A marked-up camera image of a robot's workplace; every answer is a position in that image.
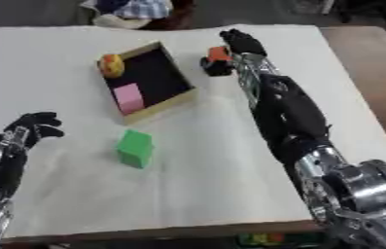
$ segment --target clothing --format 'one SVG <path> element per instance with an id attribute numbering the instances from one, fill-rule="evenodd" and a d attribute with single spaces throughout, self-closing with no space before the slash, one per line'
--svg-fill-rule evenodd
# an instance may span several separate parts
<path id="1" fill-rule="evenodd" d="M 97 0 L 95 8 L 101 15 L 112 14 L 115 10 L 126 5 L 130 0 Z"/>
<path id="2" fill-rule="evenodd" d="M 168 17 L 170 8 L 165 0 L 130 0 L 114 11 L 114 15 L 121 18 L 159 19 Z"/>
<path id="3" fill-rule="evenodd" d="M 87 0 L 81 6 L 125 19 L 167 18 L 173 8 L 169 0 Z"/>

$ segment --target white table surface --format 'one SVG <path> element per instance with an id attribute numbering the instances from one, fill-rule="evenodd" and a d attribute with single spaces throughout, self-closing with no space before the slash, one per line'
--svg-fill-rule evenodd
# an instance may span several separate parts
<path id="1" fill-rule="evenodd" d="M 310 219 L 272 157 L 234 76 L 199 67 L 225 28 L 150 32 L 98 27 L 0 28 L 0 130 L 56 111 L 67 136 L 30 152 L 8 237 Z M 352 162 L 386 160 L 386 134 L 313 26 L 234 26 L 261 40 L 281 71 L 318 103 Z M 126 127 L 94 62 L 162 41 L 197 99 Z M 152 134 L 146 169 L 118 162 L 127 128 Z"/>

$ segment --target robotic arm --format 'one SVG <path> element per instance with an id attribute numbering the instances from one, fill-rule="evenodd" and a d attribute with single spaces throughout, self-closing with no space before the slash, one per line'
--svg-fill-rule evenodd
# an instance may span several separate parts
<path id="1" fill-rule="evenodd" d="M 348 163 L 320 109 L 258 40 L 236 29 L 221 37 L 262 137 L 314 220 L 350 244 L 386 248 L 386 162 Z"/>
<path id="2" fill-rule="evenodd" d="M 27 151 L 45 137 L 61 137 L 56 113 L 21 116 L 0 134 L 0 238 L 12 219 L 11 198 L 18 189 Z"/>

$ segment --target yellow ball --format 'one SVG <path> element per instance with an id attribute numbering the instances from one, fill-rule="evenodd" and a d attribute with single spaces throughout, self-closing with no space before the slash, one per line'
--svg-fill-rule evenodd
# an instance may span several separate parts
<path id="1" fill-rule="evenodd" d="M 118 54 L 105 54 L 99 60 L 99 68 L 106 78 L 118 78 L 124 72 L 124 63 Z"/>

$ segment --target green object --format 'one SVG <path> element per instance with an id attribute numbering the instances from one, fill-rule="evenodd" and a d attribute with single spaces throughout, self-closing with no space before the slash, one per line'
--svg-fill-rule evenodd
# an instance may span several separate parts
<path id="1" fill-rule="evenodd" d="M 127 130 L 117 144 L 117 153 L 124 164 L 144 168 L 152 155 L 152 136 L 135 130 Z"/>

